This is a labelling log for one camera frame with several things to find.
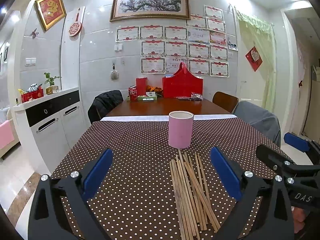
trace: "red box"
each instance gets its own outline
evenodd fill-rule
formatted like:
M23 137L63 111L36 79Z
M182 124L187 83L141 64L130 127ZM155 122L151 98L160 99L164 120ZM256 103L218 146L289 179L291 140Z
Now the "red box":
M137 95L145 96L147 89L147 78L136 78Z
M191 97L191 93L203 93L203 79L192 75L184 62L180 63L179 70L172 77L162 78L163 97Z
M43 89L38 89L33 92L29 92L26 94L21 95L21 101L22 103L28 102L30 98L37 99L43 97Z

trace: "black jacket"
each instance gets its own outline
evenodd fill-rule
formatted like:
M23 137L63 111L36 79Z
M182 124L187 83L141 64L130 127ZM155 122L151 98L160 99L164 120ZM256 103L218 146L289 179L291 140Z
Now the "black jacket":
M96 96L88 110L88 117L91 124L95 121L100 121L122 102L123 98L119 90L112 90Z

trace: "green curtain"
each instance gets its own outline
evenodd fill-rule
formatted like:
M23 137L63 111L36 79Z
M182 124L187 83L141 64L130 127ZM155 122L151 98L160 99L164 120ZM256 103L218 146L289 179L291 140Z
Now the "green curtain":
M276 90L276 66L275 39L272 26L270 23L255 16L248 16L238 10L235 11L239 22L241 38L245 46L248 51L255 46L262 59L259 69L262 68L262 76L266 79L262 107L273 112Z

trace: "potted plant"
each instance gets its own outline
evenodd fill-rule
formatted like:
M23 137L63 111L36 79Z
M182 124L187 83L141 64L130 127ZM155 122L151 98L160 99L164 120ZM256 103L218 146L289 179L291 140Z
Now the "potted plant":
M61 78L61 77L57 77L57 76L50 77L50 73L44 73L44 75L45 75L45 78L47 78L47 80L45 81L44 84L47 84L47 83L50 84L50 86L45 89L46 94L50 95L50 94L53 94L55 92L58 92L59 91L59 87L54 85L54 80L56 78Z

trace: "sofa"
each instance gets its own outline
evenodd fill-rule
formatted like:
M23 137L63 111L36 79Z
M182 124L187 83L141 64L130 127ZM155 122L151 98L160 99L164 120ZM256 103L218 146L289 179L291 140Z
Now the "sofa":
M0 149L0 158L3 157L13 146L15 146L19 142L19 138L16 132L16 129L14 127L13 119L12 119L12 114L10 108L6 111L5 109L0 109L2 111L2 118L0 119L0 124L8 120L10 122L11 130L14 136L14 140L4 146L2 149Z

